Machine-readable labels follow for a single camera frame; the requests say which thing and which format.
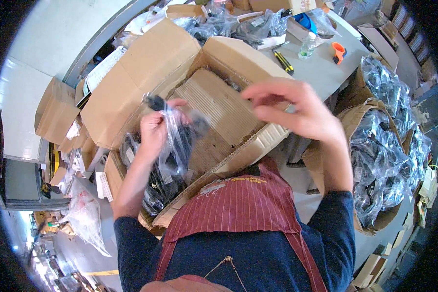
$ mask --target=apron strap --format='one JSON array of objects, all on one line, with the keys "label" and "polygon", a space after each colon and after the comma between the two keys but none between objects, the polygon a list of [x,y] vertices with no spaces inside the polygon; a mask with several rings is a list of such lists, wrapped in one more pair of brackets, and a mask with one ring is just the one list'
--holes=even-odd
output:
[{"label": "apron strap", "polygon": [[161,260],[157,265],[155,281],[162,281],[164,279],[165,272],[167,272],[167,267],[169,266],[170,259],[174,254],[174,249],[176,244],[177,244],[176,241],[164,242],[162,247]]},{"label": "apron strap", "polygon": [[287,237],[289,244],[292,246],[292,249],[294,249],[295,254],[302,262],[302,265],[304,266],[308,274],[311,284],[311,290],[313,292],[327,292],[325,283],[323,282],[323,278],[321,277],[315,260],[313,259],[313,256],[311,255],[302,234],[286,233],[285,236]]}]

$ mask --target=concrete floor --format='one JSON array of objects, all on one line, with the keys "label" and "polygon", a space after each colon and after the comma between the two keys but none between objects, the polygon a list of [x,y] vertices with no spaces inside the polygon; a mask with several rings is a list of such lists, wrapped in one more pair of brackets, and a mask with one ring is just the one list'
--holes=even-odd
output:
[{"label": "concrete floor", "polygon": [[[399,43],[397,55],[400,57],[397,66],[397,74],[402,81],[409,85],[412,92],[416,87],[417,71],[420,67],[405,41],[399,35],[396,40]],[[284,147],[285,143],[281,143],[270,155],[278,161],[282,177],[292,186],[296,209],[301,220],[306,223],[316,211],[322,196],[320,194],[306,194],[306,190],[315,188],[313,181],[305,168],[296,169],[285,166]],[[101,255],[94,247],[86,245],[78,237],[69,241],[65,234],[59,232],[57,236],[54,237],[54,246],[56,253],[60,254],[61,257],[64,256],[62,262],[67,262],[66,264],[62,263],[62,265],[65,266],[64,270],[70,271],[72,269],[78,269],[82,273],[117,270],[117,246],[113,234],[112,213],[110,205],[106,200],[100,200],[100,202],[104,242],[107,251],[112,257],[108,258]],[[385,229],[377,232],[375,236],[365,236],[360,232],[356,232],[356,270],[363,265],[368,256],[374,252],[379,244],[386,245],[388,242],[394,242],[398,231],[402,229],[407,213],[412,213],[413,205],[413,200],[404,200],[397,216]],[[390,271],[392,271],[396,262],[397,255],[408,241],[411,233],[412,229],[408,230],[403,237],[401,245],[392,249],[391,255],[388,257],[386,272],[380,277],[381,283],[389,277]],[[122,291],[118,275],[92,276],[91,281],[103,283],[107,288],[113,291]]]}]

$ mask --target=gold chain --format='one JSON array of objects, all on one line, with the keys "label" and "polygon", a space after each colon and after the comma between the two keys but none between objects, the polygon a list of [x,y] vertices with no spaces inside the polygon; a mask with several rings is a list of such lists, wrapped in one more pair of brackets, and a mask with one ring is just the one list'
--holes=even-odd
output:
[{"label": "gold chain", "polygon": [[222,265],[225,262],[230,262],[230,264],[232,265],[232,268],[235,271],[235,274],[237,275],[237,278],[239,278],[240,284],[242,284],[243,289],[246,291],[245,289],[245,285],[242,282],[242,279],[240,279],[239,273],[237,272],[237,269],[235,268],[234,262],[232,262],[232,257],[230,255],[228,255],[225,259],[223,259],[217,266],[214,267],[214,269],[212,269],[209,273],[206,274],[206,276],[204,276],[203,278],[206,279],[206,277],[209,276],[210,273],[212,273],[212,271],[216,270],[216,268],[220,265]]}]

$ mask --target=plastic water bottle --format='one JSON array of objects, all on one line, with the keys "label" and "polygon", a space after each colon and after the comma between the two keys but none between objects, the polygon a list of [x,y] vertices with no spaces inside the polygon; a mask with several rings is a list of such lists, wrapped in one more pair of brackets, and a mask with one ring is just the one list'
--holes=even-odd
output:
[{"label": "plastic water bottle", "polygon": [[298,53],[298,57],[302,60],[308,59],[313,51],[316,48],[316,34],[313,32],[309,32],[308,35],[304,38],[302,42],[302,46],[300,47],[300,52]]}]

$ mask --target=hand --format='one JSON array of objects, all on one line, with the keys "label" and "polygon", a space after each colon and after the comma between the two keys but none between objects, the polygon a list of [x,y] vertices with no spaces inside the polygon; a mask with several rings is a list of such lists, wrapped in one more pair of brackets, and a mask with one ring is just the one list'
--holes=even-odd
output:
[{"label": "hand", "polygon": [[[171,108],[187,105],[186,100],[174,99],[167,102]],[[137,154],[148,157],[154,161],[158,158],[165,146],[167,139],[167,127],[164,116],[159,112],[153,112],[142,117],[140,122],[141,146]]]},{"label": "hand", "polygon": [[[307,83],[273,78],[247,87],[242,97],[252,101],[255,115],[260,120],[282,125],[309,139],[328,143],[334,139],[346,140],[340,121]],[[291,102],[295,106],[295,113],[284,113],[272,107],[282,101]]]}]

